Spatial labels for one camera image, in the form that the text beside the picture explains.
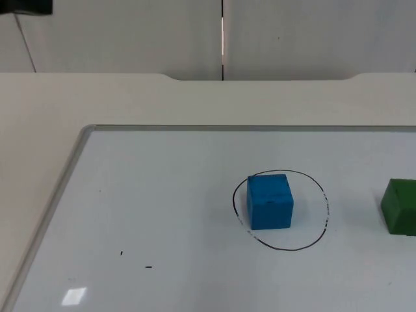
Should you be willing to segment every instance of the drawn circle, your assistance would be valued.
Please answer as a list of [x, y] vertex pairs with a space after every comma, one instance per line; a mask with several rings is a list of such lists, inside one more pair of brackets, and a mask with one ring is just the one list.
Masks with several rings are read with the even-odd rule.
[[[265, 241], [265, 239], [261, 239], [261, 238], [259, 238], [259, 235], [256, 235], [255, 233], [253, 233], [253, 231], [250, 229], [250, 227], [249, 226], [247, 226], [245, 223], [247, 223], [247, 222], [244, 222], [243, 221], [243, 219], [242, 219], [242, 216], [239, 214], [239, 212], [238, 212], [238, 209], [237, 209], [237, 204], [236, 204], [236, 194], [237, 194], [237, 192], [239, 191], [239, 189], [241, 188], [241, 186], [243, 185], [243, 184], [245, 184], [246, 182], [247, 182], [247, 179], [244, 179], [243, 181], [241, 181], [238, 185], [237, 185], [237, 187], [235, 188], [235, 190], [234, 190], [234, 193], [233, 193], [233, 208], [234, 208], [234, 212], [235, 212], [235, 215], [237, 216], [237, 218], [239, 219], [239, 221], [240, 221], [240, 223], [241, 223], [241, 225], [242, 226], [244, 226], [246, 229], [247, 229], [247, 232], [255, 239], [255, 240], [257, 240], [258, 242], [260, 242], [261, 244], [263, 244], [263, 245], [265, 245], [265, 246], [267, 246], [267, 247], [269, 247], [269, 248], [272, 248], [272, 249], [274, 249], [274, 250], [280, 250], [280, 251], [285, 251], [285, 252], [297, 252], [297, 251], [299, 251], [299, 250], [303, 250], [303, 249], [306, 249], [306, 248], [309, 248], [309, 247], [312, 247], [313, 245], [315, 245], [318, 241], [320, 241], [321, 240], [321, 238], [323, 238], [323, 236], [324, 236], [324, 234], [325, 234], [325, 232], [326, 232], [326, 230], [327, 230], [327, 228], [328, 228], [328, 221], [329, 221], [329, 219], [330, 219], [330, 205], [329, 205], [329, 201], [328, 201], [328, 198], [327, 198], [327, 196], [326, 196], [326, 194], [325, 194], [325, 191], [324, 191], [324, 189], [322, 188], [322, 186], [313, 178], [313, 177], [311, 177], [310, 175], [308, 175], [308, 174], [305, 174], [305, 173], [303, 173], [303, 172], [300, 172], [300, 171], [296, 171], [296, 170], [286, 170], [286, 169], [275, 169], [275, 170], [266, 170], [266, 171], [262, 171], [262, 172], [258, 172], [258, 173], [256, 173], [256, 174], [254, 174], [255, 176], [259, 176], [259, 175], [264, 175], [264, 174], [271, 174], [271, 173], [273, 173], [273, 172], [289, 172], [289, 173], [292, 173], [292, 174], [296, 174], [296, 175], [300, 175], [301, 177], [306, 177], [306, 178], [308, 178], [308, 181], [312, 181], [313, 183], [314, 183], [314, 185], [315, 186], [317, 186], [318, 187], [318, 189], [319, 189], [319, 192], [320, 192], [320, 194], [323, 196], [323, 203], [324, 203], [324, 208], [325, 208], [325, 212], [326, 212], [326, 217], [324, 218], [325, 219], [325, 221], [324, 221], [324, 223], [323, 223], [323, 229], [322, 229], [322, 231], [320, 231], [319, 233], [320, 233], [320, 235], [315, 239], [315, 240], [313, 240], [311, 243], [309, 243], [309, 244], [306, 244], [305, 246], [302, 246], [302, 247], [299, 247], [299, 248], [282, 248], [282, 247], [277, 247], [277, 246], [274, 246], [273, 244], [270, 244], [270, 243], [267, 243], [266, 241]], [[284, 231], [286, 231], [286, 233], [289, 233], [288, 231], [290, 231], [290, 229], [284, 229]]]

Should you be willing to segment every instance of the whiteboard frame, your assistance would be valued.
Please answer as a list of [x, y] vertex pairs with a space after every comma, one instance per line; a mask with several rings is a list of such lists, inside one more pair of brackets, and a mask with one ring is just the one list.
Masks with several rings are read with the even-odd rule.
[[415, 133], [416, 126], [278, 126], [278, 125], [87, 125], [81, 129], [79, 136], [72, 148], [60, 177], [52, 191], [48, 204], [36, 227], [36, 232], [31, 240], [14, 278], [12, 286], [6, 296], [5, 303], [0, 312], [11, 312], [18, 299], [20, 291], [25, 283], [27, 274], [36, 257], [36, 253], [43, 241], [49, 223], [58, 207], [59, 201], [65, 191], [66, 185], [75, 169], [90, 135], [96, 131], [275, 131], [275, 132], [402, 132]]

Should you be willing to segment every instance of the black cable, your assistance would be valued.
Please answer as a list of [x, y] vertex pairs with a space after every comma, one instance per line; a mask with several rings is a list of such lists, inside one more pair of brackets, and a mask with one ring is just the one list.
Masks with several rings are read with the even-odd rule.
[[16, 24], [18, 24], [18, 29], [20, 31], [21, 37], [23, 38], [23, 42], [25, 43], [26, 51], [27, 51], [27, 54], [29, 55], [29, 60], [31, 61], [33, 71], [36, 73], [37, 71], [36, 71], [36, 67], [34, 66], [34, 61], [31, 55], [31, 50], [29, 50], [29, 46], [27, 44], [25, 34], [23, 33], [23, 29], [21, 28], [20, 20], [16, 13], [13, 13], [13, 15], [14, 15], [14, 19], [16, 20]]

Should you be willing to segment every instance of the white table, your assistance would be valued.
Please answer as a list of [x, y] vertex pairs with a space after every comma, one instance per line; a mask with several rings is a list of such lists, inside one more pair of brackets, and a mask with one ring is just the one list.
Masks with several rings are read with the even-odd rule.
[[0, 294], [16, 276], [88, 124], [415, 125], [414, 74], [183, 82], [162, 75], [0, 75]]

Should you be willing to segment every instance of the whiteboard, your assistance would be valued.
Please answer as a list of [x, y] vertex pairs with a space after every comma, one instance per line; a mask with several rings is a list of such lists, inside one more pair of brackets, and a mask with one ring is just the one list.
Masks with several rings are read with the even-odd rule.
[[[411, 129], [100, 129], [78, 147], [13, 311], [413, 307], [416, 237], [390, 235], [379, 209], [390, 178], [416, 177]], [[233, 192], [275, 169], [305, 173], [322, 190], [285, 172], [292, 228], [248, 233], [244, 184], [241, 222]], [[255, 239], [278, 248], [314, 241], [328, 217], [324, 193], [329, 222], [316, 244], [285, 252]]]

